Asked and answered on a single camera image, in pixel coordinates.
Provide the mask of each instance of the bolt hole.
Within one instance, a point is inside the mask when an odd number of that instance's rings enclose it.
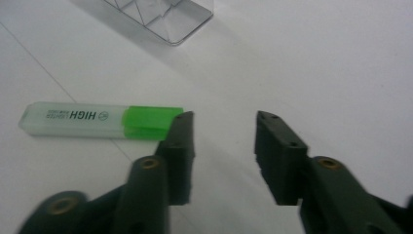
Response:
[[[48,213],[51,215],[61,215],[71,211],[79,203],[75,197],[65,197],[53,201],[48,207]]]
[[[180,147],[180,143],[179,142],[175,142],[175,143],[171,143],[170,145],[169,145],[169,147],[171,147],[171,148],[178,148],[178,147]]]
[[[145,231],[145,224],[143,222],[136,222],[129,228],[128,234],[142,234]]]
[[[367,224],[367,230],[371,234],[386,234],[382,229],[380,229],[380,227],[373,224]]]
[[[321,158],[321,159],[319,159],[319,163],[323,167],[328,168],[328,169],[334,169],[335,170],[335,169],[340,168],[340,164],[338,162],[336,162],[335,160],[330,159],[330,158]]]
[[[153,169],[158,167],[159,162],[156,159],[145,159],[143,162],[140,163],[140,167],[143,169]]]

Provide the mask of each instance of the white table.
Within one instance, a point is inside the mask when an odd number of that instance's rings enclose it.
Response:
[[[371,193],[413,193],[413,2],[215,1],[170,47],[101,0],[0,2],[0,226],[17,233],[45,198],[93,199],[156,142],[34,137],[31,102],[183,106],[195,116],[192,202],[172,233],[303,233],[254,161],[255,114],[280,115],[310,155],[345,163]]]

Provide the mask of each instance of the highlighter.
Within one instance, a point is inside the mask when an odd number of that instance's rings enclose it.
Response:
[[[35,136],[163,140],[181,107],[34,102],[19,126]]]

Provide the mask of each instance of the plastic container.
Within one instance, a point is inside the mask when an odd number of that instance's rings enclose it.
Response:
[[[105,0],[171,45],[178,45],[213,15],[213,0]]]

